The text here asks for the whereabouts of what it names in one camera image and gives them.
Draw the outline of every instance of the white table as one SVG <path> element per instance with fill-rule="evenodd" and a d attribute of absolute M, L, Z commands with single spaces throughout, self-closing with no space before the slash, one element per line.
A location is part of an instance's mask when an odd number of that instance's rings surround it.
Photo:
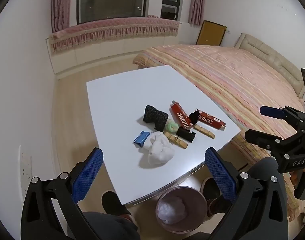
<path fill-rule="evenodd" d="M 99 147 L 109 177 L 122 204 L 138 203 L 173 185 L 204 164 L 205 151 L 219 151 L 240 130 L 203 92 L 170 66 L 129 71 L 87 83 L 88 99 Z M 174 157 L 166 164 L 152 167 L 148 152 L 133 143 L 144 131 L 155 131 L 155 124 L 142 121 L 146 105 L 169 114 L 177 101 L 189 115 L 196 108 L 226 123 L 216 130 L 202 122 L 200 126 L 216 135 L 211 139 L 196 132 L 187 149 L 173 145 Z"/>

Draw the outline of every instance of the beige leather headboard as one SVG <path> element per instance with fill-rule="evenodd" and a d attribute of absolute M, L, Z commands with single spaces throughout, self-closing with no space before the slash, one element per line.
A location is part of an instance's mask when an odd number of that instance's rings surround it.
<path fill-rule="evenodd" d="M 298 97 L 303 97 L 305 87 L 301 71 L 284 56 L 267 44 L 246 33 L 240 35 L 235 48 L 247 50 L 266 62 L 292 85 Z"/>

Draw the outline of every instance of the striped bedspread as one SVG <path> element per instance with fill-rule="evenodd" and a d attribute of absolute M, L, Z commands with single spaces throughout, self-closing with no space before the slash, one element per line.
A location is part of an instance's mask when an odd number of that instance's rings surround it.
<path fill-rule="evenodd" d="M 269 152 L 245 141 L 248 129 L 289 137 L 295 130 L 285 121 L 262 116 L 262 105 L 291 106 L 303 111 L 292 86 L 273 68 L 251 53 L 217 46 L 171 45 L 147 49 L 134 64 L 143 67 L 170 65 L 209 98 L 238 125 L 241 132 L 231 141 L 253 165 Z M 294 197 L 289 174 L 284 175 L 290 221 L 303 211 L 305 201 Z"/>

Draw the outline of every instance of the pink trash can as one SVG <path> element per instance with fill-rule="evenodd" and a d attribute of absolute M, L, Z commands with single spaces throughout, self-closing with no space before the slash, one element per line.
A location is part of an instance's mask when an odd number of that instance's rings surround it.
<path fill-rule="evenodd" d="M 176 196 L 182 199 L 186 207 L 187 216 L 178 223 L 167 225 L 158 217 L 158 205 L 166 197 Z M 207 202 L 205 197 L 192 187 L 179 186 L 164 192 L 156 205 L 156 218 L 158 223 L 167 231 L 175 234 L 185 234 L 198 228 L 206 219 Z"/>

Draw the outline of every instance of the white cloth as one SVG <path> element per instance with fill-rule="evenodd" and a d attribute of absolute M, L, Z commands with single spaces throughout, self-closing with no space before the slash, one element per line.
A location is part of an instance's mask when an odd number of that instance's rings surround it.
<path fill-rule="evenodd" d="M 162 132 L 151 133 L 143 143 L 143 147 L 149 151 L 148 162 L 150 165 L 166 163 L 175 154 L 171 143 Z"/>
<path fill-rule="evenodd" d="M 162 199 L 157 207 L 157 216 L 165 224 L 172 225 L 187 216 L 186 207 L 181 198 L 171 196 Z"/>

